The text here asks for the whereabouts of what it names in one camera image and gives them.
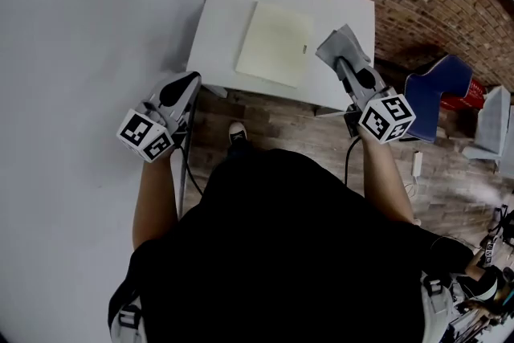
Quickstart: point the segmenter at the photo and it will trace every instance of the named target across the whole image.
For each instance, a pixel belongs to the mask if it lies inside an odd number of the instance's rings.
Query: white desk
[[[273,3],[314,18],[308,69],[298,88],[235,71],[255,2]],[[352,103],[336,73],[315,56],[316,49],[346,23],[373,64],[375,10],[370,0],[206,0],[187,65],[220,96],[224,88],[278,96],[345,111]]]

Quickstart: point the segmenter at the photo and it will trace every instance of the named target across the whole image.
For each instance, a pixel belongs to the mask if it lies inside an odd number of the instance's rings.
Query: shoe
[[[230,125],[228,129],[228,138],[230,143],[233,145],[235,141],[239,139],[247,139],[247,130],[244,128],[243,123],[235,121]]]

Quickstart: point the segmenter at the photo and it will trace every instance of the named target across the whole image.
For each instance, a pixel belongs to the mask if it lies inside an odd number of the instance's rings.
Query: black shirt
[[[421,341],[431,236],[298,153],[231,159],[166,237],[134,252],[109,326],[135,288],[150,343]]]

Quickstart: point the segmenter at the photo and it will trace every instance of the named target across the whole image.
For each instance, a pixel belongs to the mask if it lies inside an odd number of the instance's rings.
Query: chair
[[[407,133],[417,139],[433,143],[437,133],[439,105],[443,93],[465,97],[473,71],[461,59],[447,55],[429,65],[424,74],[413,73],[405,82],[405,98],[414,110],[416,120]]]

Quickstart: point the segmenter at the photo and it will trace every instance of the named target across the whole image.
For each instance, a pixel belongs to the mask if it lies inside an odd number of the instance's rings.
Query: black cable
[[[346,163],[345,163],[345,186],[347,186],[348,183],[348,160],[350,159],[350,153],[352,152],[353,146],[356,145],[359,141],[361,141],[361,137],[357,137],[353,141],[353,143],[348,148],[348,152],[346,152]]]
[[[186,170],[187,170],[187,173],[189,174],[190,176],[190,179],[191,181],[193,182],[194,184],[194,187],[196,187],[196,190],[198,190],[198,192],[200,193],[201,196],[203,196],[203,192],[202,190],[200,189],[200,186],[197,184],[196,180],[194,180],[194,177],[193,177],[193,174],[191,173],[191,169],[190,169],[190,166],[187,164],[187,156],[186,156],[186,151],[184,150],[184,148],[182,146],[178,146],[180,147],[180,150],[182,151],[182,156],[184,157],[184,163],[186,164]]]

